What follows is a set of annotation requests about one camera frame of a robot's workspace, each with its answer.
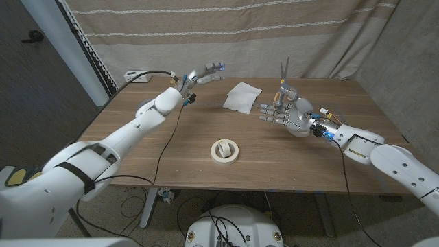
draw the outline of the wooden table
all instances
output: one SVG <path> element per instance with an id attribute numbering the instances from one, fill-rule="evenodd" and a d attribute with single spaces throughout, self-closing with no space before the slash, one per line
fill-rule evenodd
<path id="1" fill-rule="evenodd" d="M 249 115 L 223 108 L 227 93 L 239 82 L 262 89 Z M 318 112 L 321 107 L 356 128 L 380 134 L 385 142 L 414 152 L 393 123 L 354 80 L 290 79 L 301 97 Z M 170 78 L 153 78 L 147 84 L 128 85 L 84 133 L 82 140 L 100 140 L 134 118 L 137 106 L 171 86 Z M 194 104 L 185 106 L 174 137 L 158 158 L 176 126 L 180 107 L 165 123 L 145 137 L 123 161 L 119 174 L 154 179 L 153 187 L 346 193 L 340 151 L 324 139 L 299 138 L 285 126 L 259 120 L 259 106 L 270 103 L 278 91 L 278 78 L 228 78 L 193 88 Z M 219 139 L 233 140 L 239 158 L 232 165 L 218 165 L 210 149 Z M 404 187 L 372 165 L 346 158 L 352 193 L 407 194 Z M 145 186 L 133 178 L 117 178 L 113 185 Z"/>

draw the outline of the roll of tape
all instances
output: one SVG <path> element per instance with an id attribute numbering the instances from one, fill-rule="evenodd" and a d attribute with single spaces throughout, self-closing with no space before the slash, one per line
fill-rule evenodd
<path id="1" fill-rule="evenodd" d="M 219 150 L 219 146 L 221 142 L 226 142 L 228 144 L 228 149 L 230 151 L 230 155 L 229 157 L 226 158 L 222 158 L 220 156 L 218 156 L 217 151 Z M 215 161 L 215 163 L 220 164 L 220 165 L 231 165 L 233 164 L 237 159 L 238 159 L 238 153 L 239 153 L 239 148 L 238 145 L 236 145 L 236 143 L 234 141 L 228 140 L 228 139 L 221 139 L 216 141 L 211 148 L 211 156 L 213 161 Z"/>
<path id="2" fill-rule="evenodd" d="M 230 146 L 227 141 L 220 141 L 218 143 L 218 149 L 223 158 L 227 158 L 232 155 L 232 151 L 230 150 Z"/>

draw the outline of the connector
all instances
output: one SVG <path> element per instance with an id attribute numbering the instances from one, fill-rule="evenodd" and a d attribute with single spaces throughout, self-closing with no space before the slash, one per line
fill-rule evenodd
<path id="1" fill-rule="evenodd" d="M 325 109 L 325 108 L 321 108 L 321 109 L 320 109 L 320 112 L 323 113 L 323 114 L 325 114 L 325 115 L 328 114 L 328 110 Z"/>
<path id="2" fill-rule="evenodd" d="M 144 72 L 147 72 L 147 71 L 127 71 L 125 73 L 125 75 L 123 75 L 123 77 L 125 78 L 125 82 L 128 82 L 129 80 L 134 78 L 136 75 L 138 75 L 140 73 L 144 73 Z M 139 76 L 138 78 L 136 78 L 132 82 L 149 82 L 150 79 L 151 79 L 151 74 L 147 74 L 147 75 Z"/>

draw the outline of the robotic arm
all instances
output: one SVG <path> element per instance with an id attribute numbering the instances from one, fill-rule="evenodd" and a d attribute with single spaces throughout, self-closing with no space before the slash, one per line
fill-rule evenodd
<path id="1" fill-rule="evenodd" d="M 274 97 L 273 105 L 261 105 L 261 112 L 269 117 L 260 116 L 261 120 L 283 124 L 297 137 L 307 137 L 312 133 L 330 141 L 334 147 L 340 146 L 347 157 L 365 165 L 373 164 L 400 182 L 439 216 L 439 175 L 405 148 L 384 144 L 384 138 L 375 133 L 346 124 L 339 125 L 313 113 L 311 103 L 299 97 L 297 89 L 287 85 L 282 65 L 281 73 L 281 87 Z M 284 95 L 289 103 L 283 102 Z M 327 114 L 323 108 L 320 112 Z"/>
<path id="2" fill-rule="evenodd" d="M 136 118 L 101 141 L 79 141 L 63 149 L 43 168 L 43 174 L 18 187 L 0 191 L 0 238 L 54 237 L 68 210 L 81 199 L 89 201 L 117 174 L 132 148 L 157 129 L 178 105 L 195 101 L 191 89 L 197 84 L 223 80 L 221 63 L 194 69 L 175 87 L 168 88 L 136 112 Z"/>

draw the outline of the beige curtain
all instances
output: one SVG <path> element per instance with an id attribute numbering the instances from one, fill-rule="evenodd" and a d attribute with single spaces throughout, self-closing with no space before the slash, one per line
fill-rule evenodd
<path id="1" fill-rule="evenodd" d="M 225 76 L 348 78 L 399 0 L 68 0 L 119 84 L 127 70 L 190 72 L 226 64 Z"/>

